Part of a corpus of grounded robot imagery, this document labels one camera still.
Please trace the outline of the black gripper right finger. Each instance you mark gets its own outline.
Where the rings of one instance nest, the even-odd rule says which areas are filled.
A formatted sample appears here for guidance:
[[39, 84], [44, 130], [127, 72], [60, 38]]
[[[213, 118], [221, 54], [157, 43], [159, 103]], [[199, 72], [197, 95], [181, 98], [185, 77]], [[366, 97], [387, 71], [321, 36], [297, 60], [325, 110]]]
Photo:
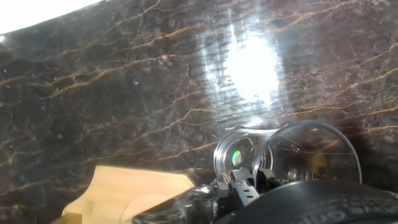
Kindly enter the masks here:
[[259, 168], [256, 176], [257, 190], [271, 190], [277, 187], [275, 174], [270, 169]]

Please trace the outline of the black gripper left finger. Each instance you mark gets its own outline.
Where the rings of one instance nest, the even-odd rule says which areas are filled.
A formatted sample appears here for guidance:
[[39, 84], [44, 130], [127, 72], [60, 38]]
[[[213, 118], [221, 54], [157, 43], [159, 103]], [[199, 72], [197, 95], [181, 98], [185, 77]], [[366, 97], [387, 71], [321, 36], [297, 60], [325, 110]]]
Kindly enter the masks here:
[[132, 217], [133, 223], [228, 223], [241, 208], [259, 198], [247, 168], [217, 177]]

